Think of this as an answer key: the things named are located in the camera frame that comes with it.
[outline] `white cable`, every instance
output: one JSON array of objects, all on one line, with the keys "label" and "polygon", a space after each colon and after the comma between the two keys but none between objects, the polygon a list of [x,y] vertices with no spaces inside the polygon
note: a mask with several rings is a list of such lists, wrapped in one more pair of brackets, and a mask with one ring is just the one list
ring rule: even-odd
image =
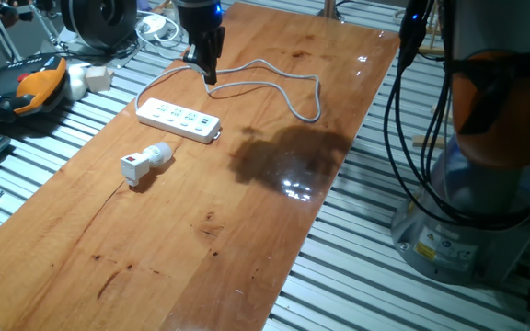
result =
[{"label": "white cable", "polygon": [[[271,83],[271,82],[238,82],[238,83],[229,83],[229,84],[224,84],[222,86],[218,86],[218,87],[215,87],[214,89],[210,90],[208,88],[208,85],[205,85],[205,88],[206,88],[206,93],[208,93],[209,95],[211,95],[212,93],[214,93],[215,91],[221,89],[221,88],[225,88],[225,87],[230,87],[230,86],[241,86],[241,85],[266,85],[266,86],[273,86],[275,88],[277,88],[280,92],[282,92],[282,95],[283,97],[285,98],[285,102],[287,103],[288,107],[290,108],[290,111],[292,112],[292,114],[294,114],[294,116],[296,116],[299,120],[302,120],[304,122],[307,122],[307,123],[314,123],[316,122],[318,119],[320,119],[320,115],[322,115],[322,110],[320,109],[320,96],[319,96],[319,90],[320,90],[320,80],[318,79],[318,76],[315,75],[315,74],[311,74],[311,75],[298,75],[298,74],[287,74],[287,73],[284,73],[283,71],[277,69],[276,67],[274,67],[272,64],[268,63],[267,61],[265,60],[262,60],[262,59],[256,59],[256,60],[253,60],[243,66],[240,66],[238,68],[234,68],[234,69],[225,69],[225,70],[219,70],[217,71],[216,73],[217,74],[228,74],[228,73],[234,73],[234,72],[238,72],[238,71],[241,71],[241,70],[244,70],[244,69],[247,69],[251,64],[253,63],[257,63],[257,62],[261,62],[261,63],[265,63],[266,65],[268,65],[274,72],[276,72],[277,74],[280,74],[282,76],[285,76],[285,77],[288,77],[288,78],[295,78],[295,79],[316,79],[316,87],[315,87],[315,101],[317,103],[317,114],[314,118],[307,118],[307,117],[304,117],[302,115],[300,115],[297,111],[295,111],[294,107],[292,106],[292,103],[290,102],[290,98],[287,96],[287,94],[285,93],[285,91],[283,90],[283,88],[281,86],[278,86],[277,84],[274,84],[274,83]],[[167,70],[166,72],[162,73],[160,76],[158,76],[157,78],[155,78],[153,81],[151,81],[150,83],[148,83],[137,95],[136,95],[136,100],[134,100],[134,108],[136,109],[136,111],[138,111],[138,103],[139,103],[139,100],[140,100],[140,96],[142,95],[142,93],[144,93],[144,91],[146,91],[146,89],[152,85],[154,82],[156,82],[157,80],[161,79],[162,77],[168,75],[168,74],[171,74],[171,73],[175,73],[176,71],[179,71],[179,70],[186,70],[186,69],[190,69],[189,66],[182,66],[182,67],[179,67],[179,68],[174,68],[174,69],[171,69],[171,70]]]}]

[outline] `metal grating floor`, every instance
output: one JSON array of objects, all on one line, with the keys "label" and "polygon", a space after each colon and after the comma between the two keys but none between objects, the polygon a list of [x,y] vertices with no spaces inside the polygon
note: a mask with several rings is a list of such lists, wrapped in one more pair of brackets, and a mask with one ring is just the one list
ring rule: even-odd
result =
[{"label": "metal grating floor", "polygon": [[[150,2],[156,6],[160,1]],[[324,3],[246,2],[311,15]],[[224,0],[223,8],[232,3]],[[392,18],[398,9],[348,3],[340,12],[349,23],[398,31]],[[177,57],[185,46],[163,53]],[[5,131],[15,148],[0,159],[0,189],[6,192],[0,199],[0,224],[169,64],[152,50],[141,51],[116,71],[109,92],[64,102],[53,114]],[[263,330],[525,329],[529,280],[512,276],[496,290],[444,285],[418,274],[394,249],[390,219],[405,196],[386,159],[382,121],[395,72],[393,63]],[[442,68],[421,57],[405,74],[401,107],[409,141],[414,134],[424,134],[442,80]],[[419,149],[409,147],[418,161]],[[415,188],[418,183],[403,154],[394,150],[403,176]]]}]

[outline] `power strip socket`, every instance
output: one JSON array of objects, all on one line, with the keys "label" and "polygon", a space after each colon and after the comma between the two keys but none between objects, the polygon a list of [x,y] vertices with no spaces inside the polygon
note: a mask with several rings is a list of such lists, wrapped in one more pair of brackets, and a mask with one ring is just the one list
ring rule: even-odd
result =
[{"label": "power strip socket", "polygon": [[200,143],[209,143],[220,134],[218,118],[152,97],[136,111],[136,117],[143,124]]}]

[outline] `wooden tabletop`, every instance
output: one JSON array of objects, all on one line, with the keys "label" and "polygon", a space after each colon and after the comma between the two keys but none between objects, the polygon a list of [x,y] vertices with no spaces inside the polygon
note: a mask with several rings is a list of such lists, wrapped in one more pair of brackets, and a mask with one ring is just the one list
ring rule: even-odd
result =
[{"label": "wooden tabletop", "polygon": [[[322,118],[270,87],[208,97],[191,71],[156,97],[217,116],[208,145],[142,125],[131,103],[0,227],[0,330],[260,330],[386,74],[398,36],[236,3],[220,69],[262,58],[318,74]],[[181,66],[174,63],[172,67]],[[266,69],[316,113],[314,82]],[[130,190],[120,158],[167,142],[174,160]]]}]

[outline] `black cable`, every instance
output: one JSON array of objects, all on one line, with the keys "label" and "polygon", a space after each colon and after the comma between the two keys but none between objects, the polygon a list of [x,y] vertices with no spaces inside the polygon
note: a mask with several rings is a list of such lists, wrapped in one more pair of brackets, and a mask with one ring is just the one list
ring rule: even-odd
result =
[{"label": "black cable", "polygon": [[339,1],[339,2],[335,5],[335,8],[338,7],[338,6],[340,6],[340,5],[347,4],[347,3],[349,3],[349,2],[353,2],[353,3],[354,3],[354,2],[356,2],[356,1],[354,1],[354,0],[342,0],[342,1]]},{"label": "black cable", "polygon": [[431,61],[436,61],[436,62],[443,62],[445,61],[445,58],[443,56],[428,56],[426,54],[423,54],[421,52],[419,52],[419,55],[422,56],[423,58],[427,59],[427,60],[431,60]]},{"label": "black cable", "polygon": [[[451,36],[452,28],[451,26],[448,27],[449,29],[447,32],[450,33],[449,36]],[[445,43],[445,54],[451,56],[451,39],[449,38],[447,42]],[[415,51],[418,53],[418,48],[414,50],[413,48],[408,47],[406,49],[407,51]],[[404,189],[404,191],[409,196],[410,200],[423,212],[425,212],[428,216],[432,217],[433,219],[440,221],[442,223],[451,224],[454,226],[460,226],[460,227],[472,227],[480,230],[488,230],[488,231],[503,231],[508,230],[510,228],[520,226],[526,222],[530,222],[530,207],[527,207],[521,211],[507,213],[507,214],[498,214],[498,215],[490,215],[490,214],[479,214],[474,213],[470,211],[460,211],[456,209],[455,207],[448,204],[448,202],[443,201],[439,195],[434,192],[432,187],[430,186],[430,171],[431,171],[431,158],[429,157],[427,159],[426,164],[421,163],[421,167],[425,167],[424,174],[420,174],[418,172],[418,169],[414,165],[414,162],[412,161],[409,150],[406,146],[406,141],[404,137],[404,133],[402,131],[401,121],[399,117],[399,98],[400,98],[400,85],[401,85],[401,79],[402,75],[404,73],[404,70],[406,69],[406,66],[409,65],[409,59],[411,55],[415,54],[403,54],[403,48],[400,50],[400,56],[398,60],[398,72],[397,77],[394,82],[394,86],[392,88],[392,91],[390,93],[387,105],[386,105],[386,114],[385,114],[385,120],[384,120],[384,139],[386,141],[386,151],[388,155],[388,159],[390,161],[390,165],[392,166],[392,169],[394,170],[395,176],[397,178],[398,183],[400,186]],[[406,57],[408,60],[405,63],[402,63],[402,58]],[[444,115],[444,107],[446,104],[446,98],[447,94],[450,88],[450,82],[451,77],[449,72],[446,70],[446,75],[444,79],[444,86],[442,89],[442,94],[440,96],[440,102],[437,105],[437,109],[435,111],[435,114],[433,115],[432,124],[435,125],[435,122],[438,120],[438,122],[435,125],[435,130],[428,130],[427,136],[430,135],[431,132],[434,132],[431,144],[429,145],[429,155],[432,155],[432,151],[434,150],[434,144],[436,142],[436,135],[439,133],[439,128],[441,126],[441,123],[443,121],[443,115]],[[414,173],[415,177],[419,180],[421,183],[421,187],[431,195],[437,206],[442,210],[442,212],[445,213],[450,219],[445,219],[443,217],[437,216],[434,213],[428,211],[424,206],[422,206],[416,199],[416,197],[410,192],[408,187],[406,187],[401,175],[398,172],[398,167],[396,166],[396,163],[394,161],[394,157],[391,152],[391,145],[389,142],[389,135],[388,135],[388,121],[389,121],[389,113],[392,107],[392,103],[395,103],[395,117],[396,117],[396,127],[397,127],[397,135],[400,140],[400,143],[402,144],[402,150],[404,152],[404,155],[407,158],[407,162],[409,163],[410,169]]]}]

